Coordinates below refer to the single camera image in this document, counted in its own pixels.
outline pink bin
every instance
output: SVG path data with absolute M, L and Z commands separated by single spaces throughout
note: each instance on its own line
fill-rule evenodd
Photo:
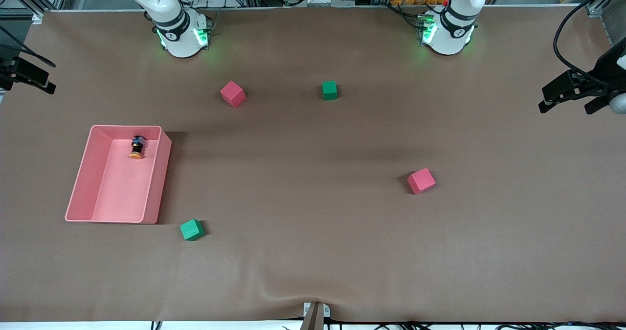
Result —
M 141 159 L 128 157 L 134 136 L 146 138 Z M 92 127 L 65 220 L 156 223 L 171 147 L 159 126 Z

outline table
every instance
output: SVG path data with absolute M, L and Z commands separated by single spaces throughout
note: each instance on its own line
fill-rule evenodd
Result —
M 570 9 L 487 8 L 449 57 L 386 9 L 225 11 L 186 60 L 140 13 L 46 13 L 26 42 L 56 94 L 17 85 L 0 112 L 0 318 L 623 320 L 626 118 L 537 108 Z M 563 30 L 583 69 L 608 47 L 599 20 Z M 168 132 L 156 225 L 63 220 L 94 124 Z

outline pink cube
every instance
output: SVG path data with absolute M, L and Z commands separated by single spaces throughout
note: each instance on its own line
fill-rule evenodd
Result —
M 128 156 L 133 136 L 143 136 L 141 159 Z M 159 126 L 91 128 L 67 221 L 156 223 L 172 141 Z
M 222 94 L 222 98 L 224 98 L 224 100 L 233 108 L 238 107 L 244 102 L 244 100 L 246 100 L 244 90 L 233 81 L 228 82 L 228 85 L 222 88 L 220 92 Z
M 422 170 L 413 173 L 409 176 L 407 181 L 409 181 L 413 194 L 422 193 L 434 186 L 434 178 L 432 178 L 432 174 L 428 168 L 423 168 Z

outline teal block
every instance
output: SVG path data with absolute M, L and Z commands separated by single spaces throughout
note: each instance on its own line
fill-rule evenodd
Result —
M 204 228 L 196 219 L 191 219 L 180 226 L 180 231 L 187 241 L 195 241 L 204 236 Z
M 324 100 L 337 99 L 337 83 L 335 81 L 322 82 L 322 98 Z

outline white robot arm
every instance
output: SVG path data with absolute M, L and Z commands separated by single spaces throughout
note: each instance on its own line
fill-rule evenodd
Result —
M 452 55 L 460 52 L 470 42 L 474 21 L 486 0 L 450 0 L 444 7 L 426 14 L 432 16 L 431 26 L 424 34 L 423 42 L 432 50 Z
M 135 0 L 147 12 L 161 44 L 177 58 L 194 56 L 208 47 L 210 28 L 205 15 L 184 9 L 179 0 Z

